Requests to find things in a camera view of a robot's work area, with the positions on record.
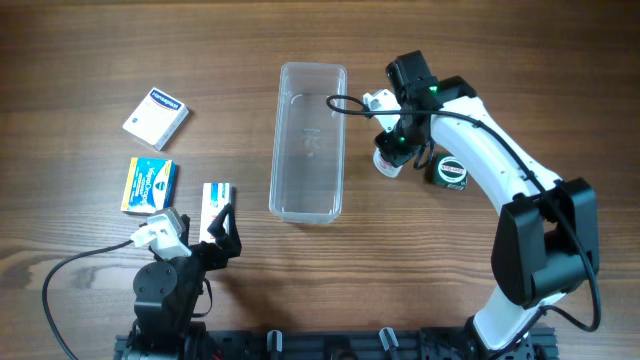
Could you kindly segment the white Panadol tablet box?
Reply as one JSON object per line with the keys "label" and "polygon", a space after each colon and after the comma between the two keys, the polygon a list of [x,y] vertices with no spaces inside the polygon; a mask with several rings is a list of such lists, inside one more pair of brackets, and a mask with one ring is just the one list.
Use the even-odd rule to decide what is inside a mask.
{"label": "white Panadol tablet box", "polygon": [[233,203],[233,187],[230,183],[204,183],[202,187],[199,241],[214,243],[208,227],[227,204]]}

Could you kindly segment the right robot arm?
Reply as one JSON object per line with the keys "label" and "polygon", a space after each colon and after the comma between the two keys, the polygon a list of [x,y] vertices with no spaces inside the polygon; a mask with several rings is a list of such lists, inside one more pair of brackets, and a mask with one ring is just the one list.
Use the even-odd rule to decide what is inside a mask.
{"label": "right robot arm", "polygon": [[583,282],[593,319],[568,320],[587,332],[601,322],[597,201],[582,178],[564,180],[528,155],[491,118],[462,77],[434,76],[414,51],[387,65],[391,87],[365,94],[383,130],[376,137],[381,171],[400,169],[434,145],[446,149],[478,183],[499,214],[491,254],[497,286],[467,327],[481,357],[496,358],[556,302]]}

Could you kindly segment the small green square box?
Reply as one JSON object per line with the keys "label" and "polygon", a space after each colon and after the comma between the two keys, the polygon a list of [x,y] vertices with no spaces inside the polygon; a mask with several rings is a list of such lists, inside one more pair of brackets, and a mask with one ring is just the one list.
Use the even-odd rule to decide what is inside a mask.
{"label": "small green square box", "polygon": [[468,171],[462,163],[448,153],[437,153],[426,170],[428,183],[462,191],[467,187]]}

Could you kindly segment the blue Vicks VapoDrops box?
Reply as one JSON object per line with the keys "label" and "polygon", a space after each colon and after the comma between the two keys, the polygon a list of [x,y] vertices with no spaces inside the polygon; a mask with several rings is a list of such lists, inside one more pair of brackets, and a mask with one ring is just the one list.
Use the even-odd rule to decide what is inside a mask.
{"label": "blue Vicks VapoDrops box", "polygon": [[176,172],[172,160],[132,157],[120,210],[147,215],[169,207]]}

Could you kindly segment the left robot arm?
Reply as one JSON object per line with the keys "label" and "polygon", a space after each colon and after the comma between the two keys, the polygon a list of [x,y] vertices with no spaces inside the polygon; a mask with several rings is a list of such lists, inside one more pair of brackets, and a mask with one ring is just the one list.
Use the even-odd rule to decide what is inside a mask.
{"label": "left robot arm", "polygon": [[116,339],[116,359],[222,359],[195,306],[212,293],[206,273],[223,269],[241,254],[232,205],[225,205],[208,226],[212,242],[188,243],[190,219],[172,208],[157,211],[134,232],[135,246],[146,246],[154,261],[136,274],[136,319],[126,336]]}

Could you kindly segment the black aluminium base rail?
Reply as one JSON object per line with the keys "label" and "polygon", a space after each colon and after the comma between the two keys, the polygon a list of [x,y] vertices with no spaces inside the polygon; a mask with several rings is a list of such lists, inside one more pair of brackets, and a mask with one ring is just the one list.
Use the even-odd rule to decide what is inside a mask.
{"label": "black aluminium base rail", "polygon": [[479,346],[461,327],[394,333],[385,345],[379,331],[256,334],[210,331],[183,348],[153,348],[118,336],[116,359],[476,359]]}

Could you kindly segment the white Hansaplast plaster box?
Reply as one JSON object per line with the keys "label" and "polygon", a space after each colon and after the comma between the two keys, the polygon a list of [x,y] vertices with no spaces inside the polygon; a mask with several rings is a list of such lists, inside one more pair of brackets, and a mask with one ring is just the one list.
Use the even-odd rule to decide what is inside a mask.
{"label": "white Hansaplast plaster box", "polygon": [[127,118],[122,128],[156,151],[162,151],[189,116],[180,100],[153,87]]}

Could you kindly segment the small white bottle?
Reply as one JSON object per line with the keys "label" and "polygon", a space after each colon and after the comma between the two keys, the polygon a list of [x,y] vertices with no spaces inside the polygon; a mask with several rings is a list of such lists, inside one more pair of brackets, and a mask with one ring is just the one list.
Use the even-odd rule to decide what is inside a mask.
{"label": "small white bottle", "polygon": [[389,178],[396,178],[402,170],[401,166],[395,167],[390,162],[384,160],[379,148],[375,149],[373,163],[381,174]]}

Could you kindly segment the clear plastic container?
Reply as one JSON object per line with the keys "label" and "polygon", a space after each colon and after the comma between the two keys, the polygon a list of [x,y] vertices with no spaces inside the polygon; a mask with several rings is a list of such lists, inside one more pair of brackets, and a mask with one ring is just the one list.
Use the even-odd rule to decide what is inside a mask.
{"label": "clear plastic container", "polygon": [[346,90],[341,65],[281,68],[269,210],[284,222],[330,224],[341,213],[346,120],[326,99]]}

